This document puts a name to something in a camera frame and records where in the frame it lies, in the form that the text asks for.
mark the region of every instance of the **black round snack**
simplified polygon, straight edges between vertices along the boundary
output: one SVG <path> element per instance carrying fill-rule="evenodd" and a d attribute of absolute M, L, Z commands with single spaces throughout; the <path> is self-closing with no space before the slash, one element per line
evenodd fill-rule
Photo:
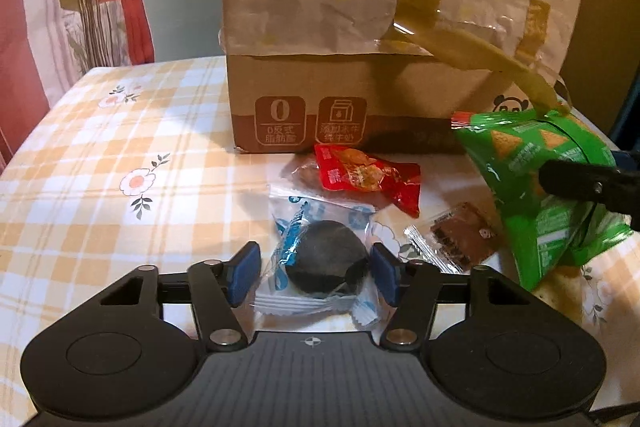
<path fill-rule="evenodd" d="M 342 223 L 316 221 L 300 233 L 296 261 L 286 270 L 289 280 L 305 293 L 354 293 L 367 272 L 367 249 Z"/>

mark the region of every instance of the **cable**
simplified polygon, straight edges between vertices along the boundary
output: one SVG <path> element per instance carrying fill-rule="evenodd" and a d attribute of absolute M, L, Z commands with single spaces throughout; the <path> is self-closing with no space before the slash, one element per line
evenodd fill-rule
<path fill-rule="evenodd" d="M 640 402 L 633 402 L 596 409 L 595 411 L 588 412 L 587 416 L 591 418 L 596 425 L 602 425 L 638 412 L 640 412 Z M 634 420 L 634 427 L 640 427 L 638 418 Z"/>

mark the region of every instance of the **black circular pad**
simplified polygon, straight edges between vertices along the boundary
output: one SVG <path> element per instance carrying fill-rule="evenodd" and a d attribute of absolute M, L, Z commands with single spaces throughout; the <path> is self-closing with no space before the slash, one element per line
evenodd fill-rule
<path fill-rule="evenodd" d="M 113 375 L 135 364 L 142 354 L 140 343 L 121 333 L 94 333 L 76 340 L 66 359 L 88 375 Z"/>
<path fill-rule="evenodd" d="M 428 350 L 432 377 L 456 401 L 500 419 L 540 421 L 588 407 L 606 370 L 597 341 L 564 317 L 514 317 L 472 315 L 444 331 Z"/>
<path fill-rule="evenodd" d="M 539 375 L 560 361 L 560 350 L 552 341 L 535 333 L 512 331 L 488 341 L 486 356 L 507 373 Z"/>
<path fill-rule="evenodd" d="M 289 280 L 305 293 L 354 293 L 367 271 L 367 249 L 337 221 L 316 221 L 300 233 Z"/>
<path fill-rule="evenodd" d="M 38 409 L 73 419 L 122 417 L 169 399 L 191 379 L 195 342 L 126 308 L 71 313 L 29 343 L 20 372 Z"/>

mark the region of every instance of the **panda logo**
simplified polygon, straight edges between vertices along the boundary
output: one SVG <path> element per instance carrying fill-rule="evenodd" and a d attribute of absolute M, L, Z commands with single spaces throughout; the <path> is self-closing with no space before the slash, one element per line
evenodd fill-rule
<path fill-rule="evenodd" d="M 494 112 L 496 111 L 511 111 L 520 112 L 529 108 L 529 100 L 521 100 L 514 96 L 504 96 L 499 94 L 494 100 Z"/>

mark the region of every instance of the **table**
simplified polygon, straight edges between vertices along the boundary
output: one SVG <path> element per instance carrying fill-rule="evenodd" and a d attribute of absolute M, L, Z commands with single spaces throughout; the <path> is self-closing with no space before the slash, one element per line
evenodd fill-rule
<path fill-rule="evenodd" d="M 266 259 L 276 243 L 268 184 L 291 156 L 234 151 L 223 57 L 97 68 L 80 80 L 0 177 L 0 426 L 34 412 L 19 373 L 26 344 L 126 272 L 141 264 L 184 271 L 229 259 L 250 239 Z M 498 225 L 465 156 L 394 158 L 421 163 L 424 215 L 470 201 Z M 410 218 L 396 208 L 376 220 L 389 248 L 406 241 Z M 583 325 L 609 359 L 596 406 L 640 399 L 639 278 L 638 234 L 583 270 Z M 247 331 L 354 328 L 348 315 L 283 320 L 247 305 L 239 316 Z M 166 317 L 194 333 L 186 307 Z"/>

